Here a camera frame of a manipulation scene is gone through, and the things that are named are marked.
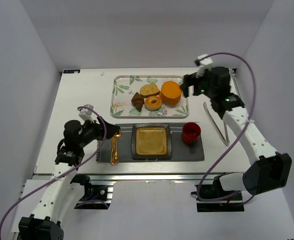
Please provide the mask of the brown chocolate croissant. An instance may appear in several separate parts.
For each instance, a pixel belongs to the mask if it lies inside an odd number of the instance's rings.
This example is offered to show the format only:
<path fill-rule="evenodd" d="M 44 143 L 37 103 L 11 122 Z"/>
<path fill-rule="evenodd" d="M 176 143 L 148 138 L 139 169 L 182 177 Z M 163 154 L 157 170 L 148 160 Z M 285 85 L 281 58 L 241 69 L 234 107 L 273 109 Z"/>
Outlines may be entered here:
<path fill-rule="evenodd" d="M 138 92 L 136 92 L 131 99 L 131 103 L 135 109 L 137 109 L 139 112 L 141 112 L 142 107 L 144 105 L 144 98 L 142 95 L 140 95 Z"/>

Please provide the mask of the metal tongs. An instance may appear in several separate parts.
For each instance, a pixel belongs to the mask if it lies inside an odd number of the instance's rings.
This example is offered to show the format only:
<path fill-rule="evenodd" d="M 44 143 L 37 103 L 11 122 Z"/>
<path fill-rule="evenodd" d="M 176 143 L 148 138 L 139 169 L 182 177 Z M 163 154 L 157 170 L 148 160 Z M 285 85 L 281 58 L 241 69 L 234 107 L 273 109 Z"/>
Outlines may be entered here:
<path fill-rule="evenodd" d="M 209 121 L 211 122 L 212 126 L 214 127 L 215 131 L 217 132 L 219 138 L 221 139 L 222 143 L 228 147 L 230 144 L 230 139 L 229 139 L 229 134 L 228 134 L 226 123 L 222 120 L 217 122 L 214 119 L 213 115 L 211 114 L 211 112 L 208 109 L 206 102 L 203 103 L 203 109 L 204 109 Z"/>

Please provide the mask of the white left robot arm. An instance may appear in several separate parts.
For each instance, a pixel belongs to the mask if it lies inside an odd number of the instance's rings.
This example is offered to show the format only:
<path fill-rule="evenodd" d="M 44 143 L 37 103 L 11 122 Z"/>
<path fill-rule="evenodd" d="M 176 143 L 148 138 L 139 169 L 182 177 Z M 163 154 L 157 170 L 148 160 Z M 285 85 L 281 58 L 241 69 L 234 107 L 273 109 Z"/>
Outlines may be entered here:
<path fill-rule="evenodd" d="M 120 127 L 99 120 L 70 120 L 64 125 L 58 144 L 54 171 L 39 203 L 29 217 L 19 221 L 22 240 L 62 240 L 63 219 L 88 191 L 89 179 L 76 176 L 84 158 L 84 147 L 94 140 L 102 142 L 120 133 Z"/>

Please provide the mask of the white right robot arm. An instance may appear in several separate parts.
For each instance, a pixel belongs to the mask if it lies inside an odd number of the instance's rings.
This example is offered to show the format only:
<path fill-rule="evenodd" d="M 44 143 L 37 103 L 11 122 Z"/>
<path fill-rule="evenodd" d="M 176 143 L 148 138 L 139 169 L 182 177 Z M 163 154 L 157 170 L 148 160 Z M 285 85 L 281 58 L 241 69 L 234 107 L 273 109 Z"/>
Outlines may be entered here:
<path fill-rule="evenodd" d="M 210 99 L 212 109 L 237 136 L 235 142 L 241 144 L 250 162 L 244 173 L 215 177 L 209 197 L 201 195 L 201 186 L 198 186 L 198 200 L 222 201 L 241 191 L 255 196 L 286 186 L 291 157 L 287 153 L 279 153 L 251 121 L 241 98 L 231 92 L 229 69 L 218 66 L 205 69 L 201 74 L 186 74 L 180 86 L 186 98 L 189 87 L 193 87 L 195 96 L 204 94 Z"/>

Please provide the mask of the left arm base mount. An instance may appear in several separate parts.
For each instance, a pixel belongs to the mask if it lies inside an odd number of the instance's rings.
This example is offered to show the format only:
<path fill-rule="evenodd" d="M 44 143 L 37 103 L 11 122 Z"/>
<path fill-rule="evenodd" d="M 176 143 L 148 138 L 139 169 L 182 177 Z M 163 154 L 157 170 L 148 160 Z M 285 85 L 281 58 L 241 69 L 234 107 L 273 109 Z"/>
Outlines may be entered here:
<path fill-rule="evenodd" d="M 97 175 L 76 175 L 71 183 L 79 184 L 84 195 L 76 204 L 75 209 L 107 210 L 111 204 L 114 182 Z"/>

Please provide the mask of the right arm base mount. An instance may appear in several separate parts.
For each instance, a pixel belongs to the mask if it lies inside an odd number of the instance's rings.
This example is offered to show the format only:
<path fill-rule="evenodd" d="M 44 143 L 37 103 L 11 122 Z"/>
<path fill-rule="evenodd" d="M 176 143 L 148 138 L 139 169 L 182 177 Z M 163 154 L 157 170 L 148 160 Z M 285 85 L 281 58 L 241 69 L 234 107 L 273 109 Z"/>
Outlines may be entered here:
<path fill-rule="evenodd" d="M 231 212 L 244 212 L 243 197 L 241 193 L 233 195 L 231 197 L 225 197 L 232 194 L 231 191 L 222 192 L 219 195 L 214 190 L 213 184 L 204 184 L 200 188 L 199 196 L 203 201 L 197 197 L 197 187 L 195 185 L 195 191 L 191 192 L 191 196 L 196 199 L 196 207 L 198 213 L 231 213 Z"/>

